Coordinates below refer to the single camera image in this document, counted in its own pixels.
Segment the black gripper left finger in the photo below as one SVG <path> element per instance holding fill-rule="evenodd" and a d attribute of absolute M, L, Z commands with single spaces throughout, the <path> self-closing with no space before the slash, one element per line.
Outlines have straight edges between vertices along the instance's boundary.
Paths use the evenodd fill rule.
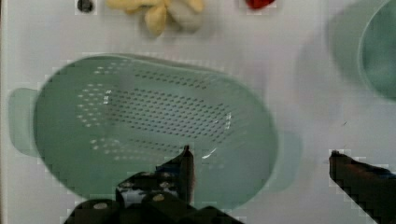
<path fill-rule="evenodd" d="M 75 207 L 64 224 L 243 224 L 214 206 L 191 205 L 191 148 L 155 168 L 121 181 L 114 200 L 94 199 Z"/>

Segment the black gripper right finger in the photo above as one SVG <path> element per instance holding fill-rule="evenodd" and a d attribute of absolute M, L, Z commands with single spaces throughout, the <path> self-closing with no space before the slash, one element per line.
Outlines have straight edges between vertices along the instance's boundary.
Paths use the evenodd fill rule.
<path fill-rule="evenodd" d="M 329 157 L 330 179 L 377 224 L 395 224 L 395 174 L 355 161 L 340 151 Z"/>

